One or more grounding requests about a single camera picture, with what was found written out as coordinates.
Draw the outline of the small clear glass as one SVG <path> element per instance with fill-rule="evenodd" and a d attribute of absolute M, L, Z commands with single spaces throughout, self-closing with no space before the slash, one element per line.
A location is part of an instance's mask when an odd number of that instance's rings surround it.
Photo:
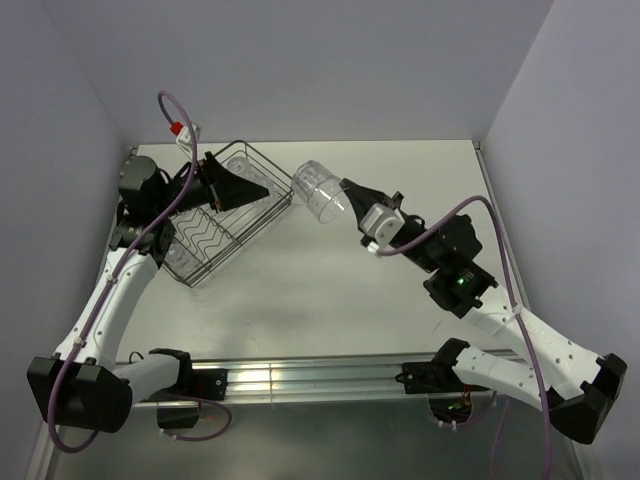
<path fill-rule="evenodd" d="M 171 271 L 183 278 L 191 273 L 193 260 L 192 254 L 179 242 L 171 244 L 165 257 L 165 263 Z"/>

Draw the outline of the clear glass back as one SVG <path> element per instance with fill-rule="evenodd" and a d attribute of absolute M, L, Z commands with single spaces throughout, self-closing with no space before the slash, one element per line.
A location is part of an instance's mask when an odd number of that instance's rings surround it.
<path fill-rule="evenodd" d="M 251 170 L 251 181 L 268 190 L 268 195 L 260 200 L 262 204 L 272 204 L 278 200 L 278 192 L 273 180 L 259 171 Z"/>

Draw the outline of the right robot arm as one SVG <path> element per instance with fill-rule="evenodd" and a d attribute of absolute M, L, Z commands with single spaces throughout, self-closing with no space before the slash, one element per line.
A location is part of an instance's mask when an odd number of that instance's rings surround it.
<path fill-rule="evenodd" d="M 460 207 L 432 227 L 402 211 L 403 196 L 340 182 L 353 207 L 361 243 L 377 257 L 401 255 L 429 277 L 423 286 L 442 310 L 503 342 L 518 361 L 499 358 L 451 338 L 423 363 L 397 375 L 406 393 L 440 393 L 465 386 L 492 390 L 547 414 L 565 437 L 590 445 L 617 400 L 627 371 L 617 355 L 573 342 L 519 304 L 510 282 L 498 283 L 476 263 L 481 242 Z"/>

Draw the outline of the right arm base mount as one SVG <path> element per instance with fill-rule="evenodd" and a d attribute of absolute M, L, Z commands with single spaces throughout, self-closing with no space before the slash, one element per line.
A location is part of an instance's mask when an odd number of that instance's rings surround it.
<path fill-rule="evenodd" d="M 394 379 L 407 395 L 489 391 L 486 387 L 463 383 L 450 365 L 435 361 L 405 362 Z"/>

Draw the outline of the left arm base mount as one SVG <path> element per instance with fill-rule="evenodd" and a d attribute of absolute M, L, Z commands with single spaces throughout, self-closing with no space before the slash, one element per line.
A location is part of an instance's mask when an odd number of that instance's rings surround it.
<path fill-rule="evenodd" d="M 227 380 L 227 369 L 196 369 L 186 388 L 171 387 L 161 390 L 151 399 L 156 402 L 169 402 L 177 401 L 181 396 L 220 402 L 225 398 Z M 158 407 L 157 425 L 165 430 L 191 429 L 199 420 L 202 410 L 202 403 L 191 407 Z"/>

